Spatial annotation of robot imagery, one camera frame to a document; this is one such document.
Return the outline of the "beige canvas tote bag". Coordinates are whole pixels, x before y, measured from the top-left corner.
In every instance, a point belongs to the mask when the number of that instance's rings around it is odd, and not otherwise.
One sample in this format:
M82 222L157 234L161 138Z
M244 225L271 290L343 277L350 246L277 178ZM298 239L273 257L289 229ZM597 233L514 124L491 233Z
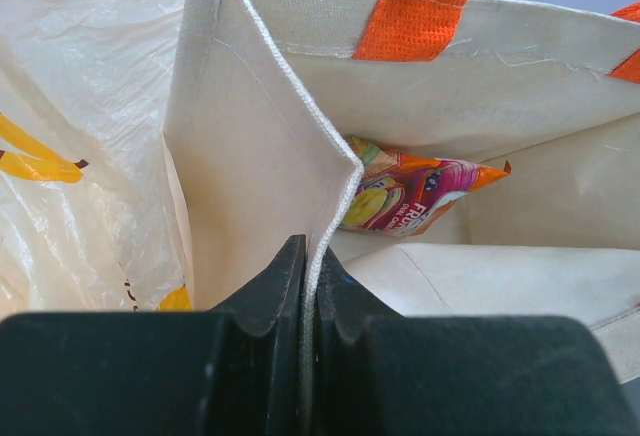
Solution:
M185 0L165 135L232 293L305 237L300 431L333 253L404 317L556 316L639 375L639 8L517 0ZM421 235L340 227L350 136L511 173Z

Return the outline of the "banana print plastic bag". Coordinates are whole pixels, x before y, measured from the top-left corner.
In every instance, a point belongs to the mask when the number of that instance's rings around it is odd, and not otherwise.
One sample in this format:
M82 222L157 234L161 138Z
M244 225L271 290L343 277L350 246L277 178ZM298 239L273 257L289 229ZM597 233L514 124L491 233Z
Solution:
M1 114L61 176L1 176L1 313L154 310L232 293L162 134L184 0L1 0Z

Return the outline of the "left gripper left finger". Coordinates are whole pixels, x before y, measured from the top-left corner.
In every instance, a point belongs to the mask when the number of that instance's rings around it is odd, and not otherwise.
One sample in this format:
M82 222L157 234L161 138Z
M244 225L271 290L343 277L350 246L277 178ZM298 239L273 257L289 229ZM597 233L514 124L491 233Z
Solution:
M306 239L207 311L1 324L5 435L296 435Z

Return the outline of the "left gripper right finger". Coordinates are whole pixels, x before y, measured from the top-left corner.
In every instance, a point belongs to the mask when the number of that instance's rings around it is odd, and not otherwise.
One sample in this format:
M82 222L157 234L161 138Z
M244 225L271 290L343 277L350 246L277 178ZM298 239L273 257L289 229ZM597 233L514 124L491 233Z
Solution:
M635 435L602 347L556 316L404 317L333 253L315 299L318 435Z

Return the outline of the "orange fruit candy bag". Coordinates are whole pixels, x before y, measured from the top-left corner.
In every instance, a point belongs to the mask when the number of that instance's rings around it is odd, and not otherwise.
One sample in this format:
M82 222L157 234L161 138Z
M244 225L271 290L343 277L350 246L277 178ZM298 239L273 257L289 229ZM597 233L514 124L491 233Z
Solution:
M347 143L364 167L340 227L392 237L423 234L461 197L506 178L497 169L463 160L424 158L385 150L350 136Z

